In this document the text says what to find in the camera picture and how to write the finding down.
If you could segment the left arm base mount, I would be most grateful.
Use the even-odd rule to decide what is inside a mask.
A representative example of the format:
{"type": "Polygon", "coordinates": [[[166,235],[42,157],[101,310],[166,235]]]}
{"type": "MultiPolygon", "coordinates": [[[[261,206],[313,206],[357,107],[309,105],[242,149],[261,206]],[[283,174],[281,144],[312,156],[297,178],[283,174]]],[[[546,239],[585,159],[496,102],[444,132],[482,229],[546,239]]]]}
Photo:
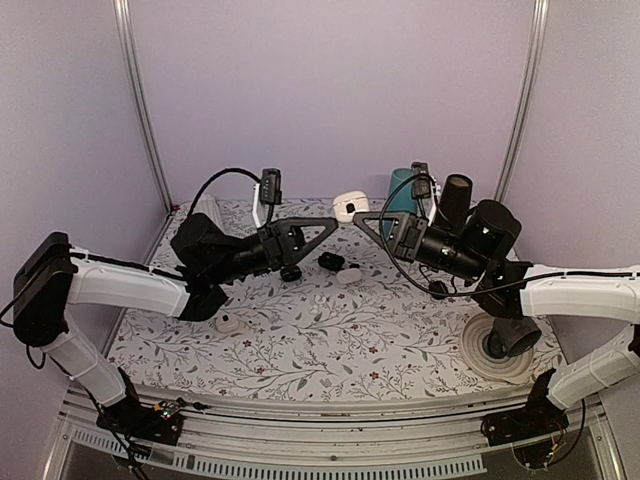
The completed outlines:
{"type": "Polygon", "coordinates": [[[182,433],[184,417],[166,414],[164,408],[144,406],[128,375],[118,369],[124,381],[125,397],[109,407],[100,407],[96,425],[126,437],[176,446],[182,433]]]}

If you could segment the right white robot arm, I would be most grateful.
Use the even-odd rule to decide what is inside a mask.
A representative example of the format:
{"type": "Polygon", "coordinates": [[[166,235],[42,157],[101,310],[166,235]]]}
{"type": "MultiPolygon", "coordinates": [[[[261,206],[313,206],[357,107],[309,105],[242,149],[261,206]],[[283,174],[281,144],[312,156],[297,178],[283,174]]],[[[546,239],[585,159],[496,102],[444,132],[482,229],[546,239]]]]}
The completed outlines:
{"type": "Polygon", "coordinates": [[[470,298],[499,319],[560,315],[625,322],[612,340],[579,360],[543,374],[532,388],[517,427],[537,436],[556,410],[609,388],[639,371],[639,269],[571,270],[506,256],[521,224],[502,204],[484,200],[468,219],[447,228],[407,212],[358,212],[354,224],[393,262],[417,261],[475,285],[470,298]]]}

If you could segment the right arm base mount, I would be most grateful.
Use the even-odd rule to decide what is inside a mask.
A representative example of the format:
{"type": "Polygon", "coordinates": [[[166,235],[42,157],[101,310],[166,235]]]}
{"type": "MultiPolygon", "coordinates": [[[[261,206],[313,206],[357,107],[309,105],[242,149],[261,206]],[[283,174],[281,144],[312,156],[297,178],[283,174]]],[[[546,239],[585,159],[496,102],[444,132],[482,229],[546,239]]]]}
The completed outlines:
{"type": "Polygon", "coordinates": [[[556,407],[547,398],[549,382],[555,372],[555,369],[550,369],[536,379],[522,407],[487,414],[482,418],[480,432],[490,446],[559,432],[569,426],[566,410],[556,407]]]}

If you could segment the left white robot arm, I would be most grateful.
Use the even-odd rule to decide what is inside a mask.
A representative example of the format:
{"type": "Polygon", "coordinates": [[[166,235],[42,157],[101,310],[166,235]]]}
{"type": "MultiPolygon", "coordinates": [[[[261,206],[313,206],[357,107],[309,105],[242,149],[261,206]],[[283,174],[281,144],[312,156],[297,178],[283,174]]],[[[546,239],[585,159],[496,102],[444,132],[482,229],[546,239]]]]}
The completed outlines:
{"type": "Polygon", "coordinates": [[[96,304],[160,313],[187,322],[214,317],[236,280],[298,264],[338,227],[334,218],[291,217],[245,238],[225,234],[206,214],[188,216],[171,240],[175,273],[108,259],[51,233],[14,277],[10,325],[24,345],[57,362],[128,434],[148,426],[148,410],[127,376],[78,329],[66,309],[96,304]]]}

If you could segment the cream earbud charging case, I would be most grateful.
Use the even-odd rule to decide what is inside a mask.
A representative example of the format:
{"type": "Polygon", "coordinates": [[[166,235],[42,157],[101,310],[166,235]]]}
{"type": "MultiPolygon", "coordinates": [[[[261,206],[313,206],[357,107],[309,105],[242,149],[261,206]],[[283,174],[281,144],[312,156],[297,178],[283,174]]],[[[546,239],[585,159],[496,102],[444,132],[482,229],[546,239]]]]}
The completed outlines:
{"type": "Polygon", "coordinates": [[[351,223],[356,213],[370,211],[369,199],[363,191],[349,191],[333,199],[332,209],[339,223],[351,223]]]}

